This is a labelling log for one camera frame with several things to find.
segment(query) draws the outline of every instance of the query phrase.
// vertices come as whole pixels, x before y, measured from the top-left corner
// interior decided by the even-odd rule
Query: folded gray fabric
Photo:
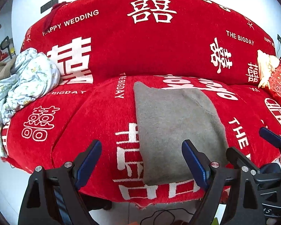
[[[10,69],[14,65],[16,57],[8,62],[0,62],[0,80],[10,77]]]
[[[181,152],[190,139],[211,161],[226,165],[225,127],[211,100],[198,89],[163,90],[134,84],[143,182],[161,185],[193,178]]]

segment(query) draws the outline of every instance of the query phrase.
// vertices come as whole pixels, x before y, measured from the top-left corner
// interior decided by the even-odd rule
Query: brown cloth
[[[16,57],[8,62],[0,62],[0,80],[10,77],[10,69],[15,64]]]

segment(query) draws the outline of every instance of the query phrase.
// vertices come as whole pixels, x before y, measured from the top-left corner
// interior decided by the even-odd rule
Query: crumpled cloth
[[[258,85],[258,88],[262,87],[268,87],[270,89],[270,83],[269,78],[272,74],[272,72],[275,72],[275,69],[279,66],[280,60],[273,56],[268,55],[261,50],[257,51],[258,57],[258,68],[259,68],[259,78],[260,83]]]
[[[10,73],[10,77],[0,80],[0,157],[5,158],[7,154],[1,137],[3,125],[25,105],[55,88],[60,79],[55,63],[34,48],[18,55]]]

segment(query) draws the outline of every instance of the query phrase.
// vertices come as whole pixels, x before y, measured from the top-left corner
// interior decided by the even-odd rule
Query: green object
[[[211,225],[219,225],[219,224],[218,224],[218,219],[217,219],[217,217],[215,217],[215,218],[213,219]]]

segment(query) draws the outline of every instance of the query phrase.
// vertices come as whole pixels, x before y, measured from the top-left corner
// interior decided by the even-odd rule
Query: gray towel
[[[16,57],[8,62],[0,62],[0,80],[6,79],[10,76],[10,69],[15,64]]]
[[[211,100],[198,89],[163,90],[134,84],[143,182],[160,185],[193,178],[181,145],[190,139],[211,161],[226,165],[225,127]]]

